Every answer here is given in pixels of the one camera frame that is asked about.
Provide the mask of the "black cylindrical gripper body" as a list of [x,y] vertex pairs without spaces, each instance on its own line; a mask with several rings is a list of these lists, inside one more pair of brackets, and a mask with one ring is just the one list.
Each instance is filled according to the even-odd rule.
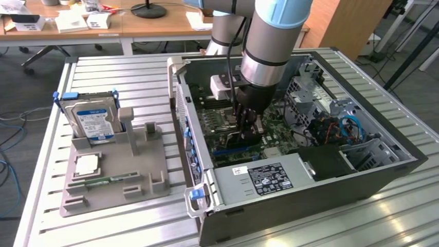
[[235,93],[235,115],[239,115],[245,110],[263,115],[265,110],[271,105],[277,87],[277,85],[257,86],[254,84],[241,86]]

